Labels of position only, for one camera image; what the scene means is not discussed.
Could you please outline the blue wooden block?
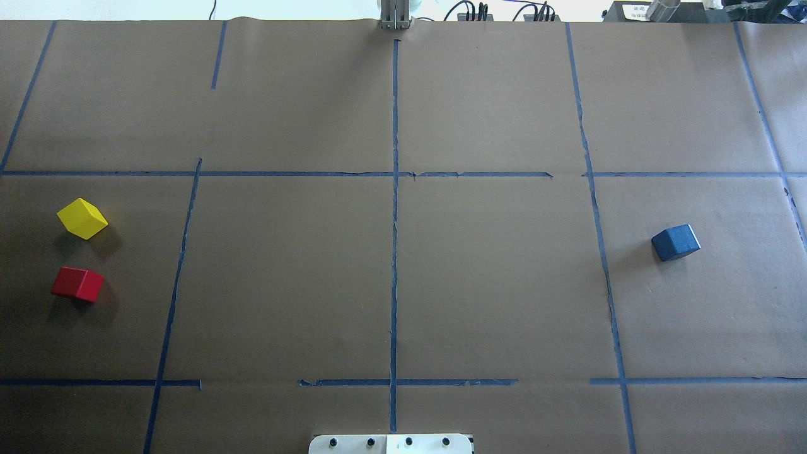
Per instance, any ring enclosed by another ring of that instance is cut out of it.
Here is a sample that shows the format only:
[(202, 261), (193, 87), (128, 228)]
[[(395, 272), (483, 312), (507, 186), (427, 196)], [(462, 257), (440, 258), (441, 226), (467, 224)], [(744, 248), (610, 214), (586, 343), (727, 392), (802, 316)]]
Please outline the blue wooden block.
[(651, 245), (661, 262), (682, 259), (701, 249), (691, 224), (681, 224), (652, 236)]

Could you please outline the metal cup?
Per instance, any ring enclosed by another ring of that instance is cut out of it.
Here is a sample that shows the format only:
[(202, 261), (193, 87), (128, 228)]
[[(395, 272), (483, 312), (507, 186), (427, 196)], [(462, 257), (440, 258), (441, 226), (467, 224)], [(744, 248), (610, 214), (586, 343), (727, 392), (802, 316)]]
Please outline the metal cup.
[(681, 0), (654, 0), (648, 6), (645, 18), (654, 23), (669, 22), (681, 3)]

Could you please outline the aluminium frame post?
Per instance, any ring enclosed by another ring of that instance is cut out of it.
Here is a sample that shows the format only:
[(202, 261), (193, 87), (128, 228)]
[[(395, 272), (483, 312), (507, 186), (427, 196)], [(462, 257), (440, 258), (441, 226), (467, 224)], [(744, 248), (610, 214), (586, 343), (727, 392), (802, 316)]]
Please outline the aluminium frame post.
[(409, 0), (380, 0), (380, 28), (407, 30), (411, 28), (411, 2)]

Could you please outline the black power strip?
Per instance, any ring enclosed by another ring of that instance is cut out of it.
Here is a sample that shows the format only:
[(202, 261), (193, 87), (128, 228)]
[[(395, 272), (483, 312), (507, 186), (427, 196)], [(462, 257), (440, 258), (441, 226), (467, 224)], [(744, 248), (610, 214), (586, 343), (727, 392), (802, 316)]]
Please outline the black power strip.
[(458, 22), (493, 22), (494, 15), (490, 12), (490, 6), (484, 2), (473, 3), (461, 1), (456, 3), (450, 13), (456, 13)]
[(560, 20), (556, 10), (547, 2), (527, 3), (524, 8), (519, 9), (519, 12), (525, 8), (533, 9), (532, 14), (523, 16), (525, 22), (559, 22)]

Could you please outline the yellow wooden block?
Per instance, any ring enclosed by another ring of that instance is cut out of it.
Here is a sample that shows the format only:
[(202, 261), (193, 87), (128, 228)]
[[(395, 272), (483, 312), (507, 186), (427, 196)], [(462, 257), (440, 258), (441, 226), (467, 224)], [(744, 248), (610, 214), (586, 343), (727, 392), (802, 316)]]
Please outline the yellow wooden block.
[(58, 210), (57, 217), (64, 229), (83, 240), (90, 240), (109, 226), (100, 210), (83, 198), (77, 198)]

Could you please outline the white mount base plate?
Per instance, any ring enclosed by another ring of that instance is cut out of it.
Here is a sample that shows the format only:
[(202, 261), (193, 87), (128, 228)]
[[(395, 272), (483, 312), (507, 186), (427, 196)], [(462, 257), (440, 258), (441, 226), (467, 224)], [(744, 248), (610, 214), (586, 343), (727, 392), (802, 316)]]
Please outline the white mount base plate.
[(474, 453), (472, 436), (460, 433), (321, 434), (309, 453)]

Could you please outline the red wooden block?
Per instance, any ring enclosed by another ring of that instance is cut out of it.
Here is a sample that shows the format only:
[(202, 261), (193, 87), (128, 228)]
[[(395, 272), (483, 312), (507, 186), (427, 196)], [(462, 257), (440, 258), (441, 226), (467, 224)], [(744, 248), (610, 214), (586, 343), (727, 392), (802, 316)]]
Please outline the red wooden block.
[(61, 267), (55, 277), (50, 293), (73, 301), (95, 303), (105, 278), (94, 271), (75, 267)]

